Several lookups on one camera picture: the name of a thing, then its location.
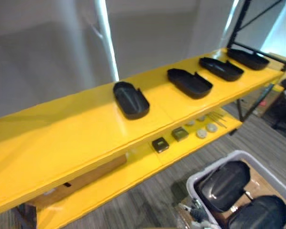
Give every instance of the small metal part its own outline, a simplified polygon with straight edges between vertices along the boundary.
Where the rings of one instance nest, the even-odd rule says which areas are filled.
[[[226,127],[224,124],[222,124],[221,122],[219,122],[218,120],[216,120],[216,118],[214,118],[213,116],[211,116],[211,115],[208,114],[208,117],[209,117],[210,119],[212,119],[214,122],[216,122],[219,126],[224,127],[224,128],[227,129],[227,127]]]
[[[160,137],[160,138],[152,141],[152,145],[158,153],[161,153],[164,150],[169,148],[167,141],[163,137]]]
[[[216,126],[215,124],[213,124],[213,123],[208,123],[208,124],[206,125],[206,130],[207,130],[208,132],[210,132],[210,133],[215,133],[215,132],[218,130],[218,128],[217,128],[217,126]]]
[[[205,120],[205,115],[201,116],[200,118],[197,118],[197,120],[203,122]]]
[[[172,135],[177,140],[177,142],[180,142],[181,140],[187,138],[189,136],[189,133],[182,127],[179,127],[172,131]]]
[[[206,138],[207,134],[208,134],[207,131],[204,129],[199,129],[196,132],[197,137],[199,137],[200,139]]]
[[[226,120],[222,118],[222,117],[223,117],[222,114],[219,114],[219,113],[217,113],[217,112],[212,111],[212,112],[210,113],[210,115],[214,115],[214,117],[219,118],[219,119],[223,120],[224,122],[226,122]]]
[[[185,124],[186,126],[193,126],[195,125],[195,120],[191,120],[189,121],[187,124]]]

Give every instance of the black metal frame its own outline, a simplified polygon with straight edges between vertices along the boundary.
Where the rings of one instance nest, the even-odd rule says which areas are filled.
[[[278,0],[276,1],[275,3],[273,3],[271,6],[269,6],[268,8],[266,8],[265,10],[263,10],[260,14],[256,15],[254,18],[252,18],[249,22],[247,22],[245,25],[242,26],[242,23],[243,23],[243,20],[245,18],[245,15],[249,9],[249,6],[250,6],[250,3],[251,3],[252,0],[245,0],[244,4],[243,4],[243,7],[242,7],[242,10],[239,14],[239,17],[237,19],[237,22],[236,22],[236,25],[233,29],[233,32],[232,32],[232,35],[229,39],[229,42],[227,44],[227,48],[231,48],[232,45],[237,45],[237,46],[240,46],[240,47],[243,47],[245,49],[248,49],[248,50],[251,50],[253,51],[253,53],[258,53],[258,54],[261,54],[263,56],[266,56],[266,57],[269,57],[270,59],[273,59],[275,61],[278,61],[280,63],[283,63],[284,66],[282,67],[281,71],[285,72],[286,71],[286,61],[285,60],[282,60],[281,58],[278,58],[276,56],[273,56],[271,54],[268,54],[268,53],[265,53],[265,52],[262,52],[258,49],[255,49],[255,48],[252,48],[248,45],[245,45],[245,44],[241,44],[239,42],[236,42],[235,39],[237,37],[237,33],[239,31],[241,31],[243,28],[247,27],[248,25],[250,25],[252,22],[254,22],[257,18],[259,18],[260,16],[262,16],[263,14],[265,14],[266,12],[268,12],[270,9],[272,9],[274,6],[276,6],[277,4],[285,1],[285,0]],[[263,93],[258,97],[258,99],[254,102],[254,104],[251,106],[251,108],[247,111],[247,113],[245,115],[243,115],[243,112],[242,112],[242,108],[241,108],[241,104],[240,104],[240,100],[237,99],[237,110],[238,110],[238,115],[239,115],[239,120],[241,122],[244,122],[250,115],[251,113],[257,108],[257,106],[265,99],[265,97],[271,92],[272,88],[274,87],[274,84],[271,83],[264,91]],[[230,135],[233,135],[237,130],[235,129],[234,131],[232,131],[230,133]]]

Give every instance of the gray carpet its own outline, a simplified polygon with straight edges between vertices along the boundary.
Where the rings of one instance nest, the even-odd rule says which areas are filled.
[[[236,114],[234,104],[225,109]],[[286,185],[286,138],[251,116],[233,136],[221,137],[64,229],[176,227],[174,205],[187,196],[187,178],[236,149],[252,154]],[[0,229],[10,228],[20,226],[7,211],[0,214]]]

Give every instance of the yellow shelving unit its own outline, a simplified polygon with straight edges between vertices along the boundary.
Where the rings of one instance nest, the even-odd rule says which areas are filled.
[[[218,53],[221,54],[221,60],[228,60],[226,49],[216,51]],[[130,154],[129,162],[123,168],[89,186],[91,193],[88,196],[93,196],[95,202],[87,200],[83,205],[80,204],[82,209],[78,212],[82,215],[239,126],[240,123],[236,120],[231,121],[228,129],[219,131],[204,141],[190,142],[189,137],[177,144],[170,140],[168,133],[174,128],[282,75],[282,72],[268,68],[254,71],[230,60],[245,73],[235,82],[226,82],[198,65],[199,58],[212,57],[214,54],[215,52],[204,54],[125,79],[139,87],[151,105],[149,114],[137,120],[127,120],[121,113],[112,93],[114,83],[0,118],[0,213],[91,171],[114,157],[137,151],[137,154]],[[213,84],[211,92],[202,99],[186,96],[168,81],[166,71],[170,68],[185,69],[191,73],[198,71]],[[155,154],[150,146],[144,146],[163,135],[172,144],[163,154]],[[149,151],[142,153],[142,147]],[[142,169],[134,170],[133,167],[136,166]],[[119,180],[121,185],[117,188],[109,183],[106,183],[109,186],[98,185],[108,182],[110,177],[118,176],[126,178],[125,181]],[[94,192],[97,188],[92,187],[106,188]],[[71,200],[76,200],[76,196],[77,193],[66,198],[63,201],[66,205],[51,220],[47,220],[50,216],[45,217],[49,209],[41,211],[38,216],[39,228],[51,228],[50,225],[59,226],[70,222],[68,217],[75,206]],[[79,216],[77,213],[70,216],[70,219]]]
[[[126,165],[80,189],[62,201],[47,208],[38,209],[37,228],[56,229],[65,226],[173,164],[175,161],[241,125],[240,121],[233,118],[223,109],[217,109],[216,111],[221,113],[223,119],[226,120],[226,122],[220,119],[218,121],[227,128],[217,125],[207,117],[203,122],[196,121],[193,126],[183,126],[189,133],[189,136],[180,142],[173,138],[171,131],[165,133],[163,137],[170,146],[169,149],[162,153],[157,153],[151,142],[130,150],[127,153]],[[214,123],[217,125],[218,130],[215,133],[208,133],[205,139],[199,139],[196,136],[196,131],[200,128],[205,129],[207,123]]]

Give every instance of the black plastic part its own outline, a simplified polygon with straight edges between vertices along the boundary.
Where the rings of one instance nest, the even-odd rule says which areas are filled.
[[[262,70],[269,64],[269,60],[256,53],[251,54],[238,49],[228,49],[227,55],[253,70]]]
[[[242,69],[231,64],[229,61],[224,63],[216,59],[204,57],[200,58],[199,64],[211,73],[227,81],[238,80],[244,73]]]
[[[158,153],[161,153],[164,150],[169,148],[167,141],[163,137],[160,137],[160,138],[152,141],[152,145]]]
[[[199,99],[210,93],[213,85],[195,73],[195,75],[182,69],[172,68],[167,71],[168,79],[181,91],[194,99]]]
[[[224,212],[244,194],[249,181],[248,165],[242,161],[231,161],[206,175],[195,189],[209,209]]]
[[[148,113],[148,101],[140,89],[136,90],[131,83],[116,83],[113,87],[113,93],[126,118],[138,119]]]
[[[227,228],[281,229],[285,224],[285,203],[277,196],[261,196],[233,214]]]
[[[187,138],[189,136],[189,133],[182,127],[178,127],[177,129],[174,129],[172,131],[172,135],[177,140],[177,142],[180,142],[181,140]]]

